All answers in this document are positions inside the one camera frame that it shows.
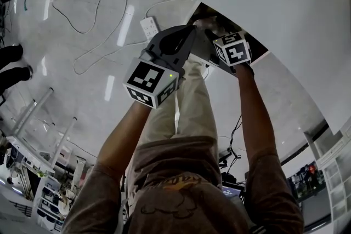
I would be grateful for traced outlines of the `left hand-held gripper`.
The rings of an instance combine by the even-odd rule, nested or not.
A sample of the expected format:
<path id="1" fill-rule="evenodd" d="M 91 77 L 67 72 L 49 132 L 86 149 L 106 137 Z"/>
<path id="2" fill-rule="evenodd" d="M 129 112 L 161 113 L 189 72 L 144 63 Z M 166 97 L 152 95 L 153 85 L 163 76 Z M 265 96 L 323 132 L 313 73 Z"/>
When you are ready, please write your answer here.
<path id="1" fill-rule="evenodd" d="M 178 89 L 195 38 L 194 25 L 175 26 L 154 35 L 140 56 L 133 58 L 123 80 L 130 98 L 158 108 Z"/>

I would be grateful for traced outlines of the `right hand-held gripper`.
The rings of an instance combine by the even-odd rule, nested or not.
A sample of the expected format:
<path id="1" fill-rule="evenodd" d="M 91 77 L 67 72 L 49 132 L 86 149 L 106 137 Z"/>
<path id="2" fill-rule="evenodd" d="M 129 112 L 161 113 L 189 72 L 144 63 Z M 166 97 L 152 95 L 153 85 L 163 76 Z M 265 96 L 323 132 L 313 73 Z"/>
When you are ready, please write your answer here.
<path id="1" fill-rule="evenodd" d="M 236 74 L 235 66 L 239 64 L 250 66 L 250 48 L 241 33 L 235 32 L 219 37 L 206 29 L 205 35 L 214 47 L 214 53 L 210 54 L 210 63 L 231 75 Z"/>

